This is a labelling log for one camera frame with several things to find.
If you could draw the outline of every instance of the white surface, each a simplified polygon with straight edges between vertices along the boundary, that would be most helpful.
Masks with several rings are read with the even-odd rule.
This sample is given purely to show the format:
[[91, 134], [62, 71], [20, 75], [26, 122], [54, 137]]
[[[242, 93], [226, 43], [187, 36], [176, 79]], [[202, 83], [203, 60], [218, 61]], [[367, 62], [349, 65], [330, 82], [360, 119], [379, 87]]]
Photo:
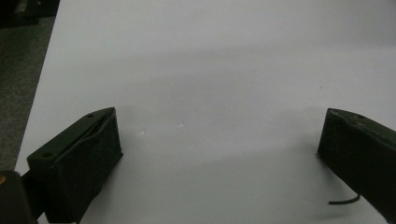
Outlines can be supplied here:
[[391, 0], [63, 0], [21, 146], [118, 111], [87, 223], [385, 223], [315, 153], [328, 107], [396, 128]]

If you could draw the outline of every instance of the gray floor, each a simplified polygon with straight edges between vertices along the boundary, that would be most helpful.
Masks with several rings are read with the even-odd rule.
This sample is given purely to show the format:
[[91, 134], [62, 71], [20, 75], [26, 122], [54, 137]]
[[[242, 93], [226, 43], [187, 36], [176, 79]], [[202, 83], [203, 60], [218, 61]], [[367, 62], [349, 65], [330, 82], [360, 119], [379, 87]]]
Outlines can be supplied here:
[[0, 29], [0, 170], [15, 167], [54, 21]]

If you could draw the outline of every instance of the black wire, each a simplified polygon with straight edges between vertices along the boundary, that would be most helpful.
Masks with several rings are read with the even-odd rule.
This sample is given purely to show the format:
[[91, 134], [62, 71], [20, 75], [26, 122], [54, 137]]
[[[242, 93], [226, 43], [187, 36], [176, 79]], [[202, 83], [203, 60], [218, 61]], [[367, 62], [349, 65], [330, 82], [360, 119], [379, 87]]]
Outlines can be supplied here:
[[353, 198], [353, 199], [349, 199], [349, 200], [346, 200], [346, 201], [338, 201], [338, 202], [329, 201], [328, 204], [330, 204], [330, 205], [343, 205], [343, 204], [355, 203], [355, 202], [357, 202], [360, 198], [361, 198], [361, 195], [358, 194], [358, 196], [356, 196], [356, 197]]

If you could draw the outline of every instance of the white table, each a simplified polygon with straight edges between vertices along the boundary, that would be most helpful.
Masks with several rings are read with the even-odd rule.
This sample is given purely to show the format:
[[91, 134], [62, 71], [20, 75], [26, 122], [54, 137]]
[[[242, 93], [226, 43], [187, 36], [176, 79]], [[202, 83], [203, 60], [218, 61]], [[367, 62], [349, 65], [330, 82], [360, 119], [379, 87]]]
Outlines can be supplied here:
[[[385, 223], [316, 158], [328, 107], [396, 128], [391, 0], [63, 0], [16, 170], [115, 106], [82, 224]], [[47, 223], [44, 217], [40, 223]]]

